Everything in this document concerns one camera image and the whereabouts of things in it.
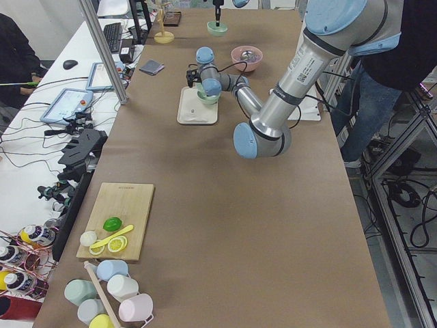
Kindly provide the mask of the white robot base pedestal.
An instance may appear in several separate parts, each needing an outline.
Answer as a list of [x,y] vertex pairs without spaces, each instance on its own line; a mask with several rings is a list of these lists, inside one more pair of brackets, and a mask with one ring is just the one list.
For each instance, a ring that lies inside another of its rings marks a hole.
[[308,39],[304,33],[299,37],[296,53],[278,82],[286,94],[300,99],[298,107],[293,107],[293,111],[288,115],[288,120],[297,121],[299,113],[301,120],[320,120],[318,105],[322,97],[316,91],[315,82],[334,58]]

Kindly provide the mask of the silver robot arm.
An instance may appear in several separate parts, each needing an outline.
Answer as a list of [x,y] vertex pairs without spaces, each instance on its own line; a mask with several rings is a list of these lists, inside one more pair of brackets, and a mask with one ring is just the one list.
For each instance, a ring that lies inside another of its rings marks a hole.
[[[233,0],[232,3],[236,8],[243,8],[249,0]],[[221,26],[221,7],[225,4],[224,0],[213,0],[215,23],[217,27]]]
[[287,119],[330,61],[344,53],[371,55],[399,43],[403,1],[308,1],[302,44],[266,102],[238,75],[219,72],[209,47],[196,52],[197,67],[187,84],[202,84],[209,96],[230,91],[249,113],[234,129],[234,148],[243,158],[278,156],[291,144]]

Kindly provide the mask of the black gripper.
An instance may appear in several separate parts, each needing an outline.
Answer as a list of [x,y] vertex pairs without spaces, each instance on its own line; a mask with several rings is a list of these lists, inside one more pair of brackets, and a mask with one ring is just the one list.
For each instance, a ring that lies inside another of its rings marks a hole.
[[220,6],[222,6],[223,0],[213,0],[212,3],[215,6],[214,15],[215,15],[216,26],[219,27],[220,21],[221,21],[221,7]]
[[187,86],[194,86],[195,83],[201,83],[201,77],[198,69],[188,69],[186,71]]

